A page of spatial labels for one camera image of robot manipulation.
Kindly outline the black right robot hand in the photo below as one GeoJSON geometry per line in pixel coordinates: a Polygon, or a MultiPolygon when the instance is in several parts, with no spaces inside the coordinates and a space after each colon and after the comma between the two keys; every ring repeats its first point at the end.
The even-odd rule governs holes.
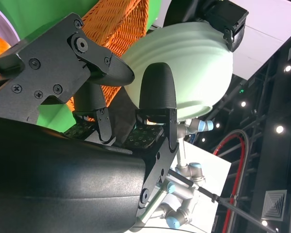
{"type": "Polygon", "coordinates": [[[132,69],[71,13],[0,55],[0,233],[123,233],[178,150],[171,68],[150,64],[136,127],[114,144],[102,85],[132,69]]]}

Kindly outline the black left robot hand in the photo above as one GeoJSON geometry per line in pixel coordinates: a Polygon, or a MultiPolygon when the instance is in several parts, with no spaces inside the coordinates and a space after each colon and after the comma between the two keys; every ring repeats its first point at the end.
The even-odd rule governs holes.
{"type": "Polygon", "coordinates": [[[204,20],[224,34],[227,48],[234,52],[244,37],[249,12],[229,0],[173,0],[164,26],[204,20]]]}

